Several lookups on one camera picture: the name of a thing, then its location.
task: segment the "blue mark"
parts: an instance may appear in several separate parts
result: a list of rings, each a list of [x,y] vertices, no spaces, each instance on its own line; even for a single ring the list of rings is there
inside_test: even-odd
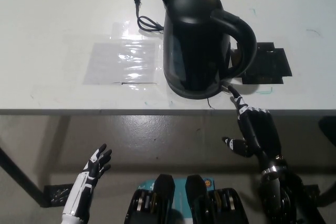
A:
[[[250,8],[250,10],[252,10],[254,16],[257,16],[256,10],[254,8]]]
[[[257,91],[258,94],[272,94],[273,93],[273,87],[271,87],[271,90],[269,91]]]

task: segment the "black metal bracket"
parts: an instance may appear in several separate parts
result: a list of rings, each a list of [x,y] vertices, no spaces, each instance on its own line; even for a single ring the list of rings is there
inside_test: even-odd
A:
[[[42,192],[1,148],[0,166],[40,207],[65,206],[73,184],[45,186]]]

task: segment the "robotic hand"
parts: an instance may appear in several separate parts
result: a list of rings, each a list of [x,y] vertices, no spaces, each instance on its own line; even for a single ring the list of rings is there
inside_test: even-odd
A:
[[[97,149],[78,175],[64,207],[61,224],[88,223],[93,190],[100,177],[111,167],[106,163],[111,159],[112,150],[103,153],[105,149],[106,144]]]
[[[325,223],[301,178],[288,169],[269,111],[248,106],[232,86],[228,90],[235,98],[244,139],[224,137],[223,141],[238,155],[257,156],[261,171],[259,197],[271,223]]]
[[[281,155],[281,144],[273,118],[268,110],[248,106],[242,96],[232,87],[238,112],[238,125],[244,139],[222,138],[226,145],[236,154],[244,157],[256,155],[260,170],[283,169],[286,162]]]

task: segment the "white table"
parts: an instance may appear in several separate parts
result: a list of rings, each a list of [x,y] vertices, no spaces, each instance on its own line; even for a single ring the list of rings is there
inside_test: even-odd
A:
[[[245,100],[281,113],[334,114],[334,0],[221,0],[253,28],[258,42],[284,48],[293,77],[284,84],[236,86]],[[176,95],[162,69],[162,37],[139,33],[133,0],[0,0],[1,114],[206,114],[234,110],[230,96]],[[164,24],[161,0],[142,0],[140,14]],[[106,82],[86,82],[97,44],[150,42],[149,84],[124,84],[122,67]]]

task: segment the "black cable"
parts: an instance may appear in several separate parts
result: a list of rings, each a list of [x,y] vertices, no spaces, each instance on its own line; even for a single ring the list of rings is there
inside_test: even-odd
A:
[[[146,17],[146,16],[140,16],[139,17],[139,9],[140,9],[140,0],[134,0],[135,2],[135,13],[137,15],[137,23],[138,23],[138,27],[143,30],[143,31],[149,31],[149,32],[153,32],[153,31],[163,31],[163,26],[161,26],[158,22],[153,21],[152,19]],[[152,24],[146,23],[145,21],[143,21],[142,19],[146,19],[147,21],[149,21]]]

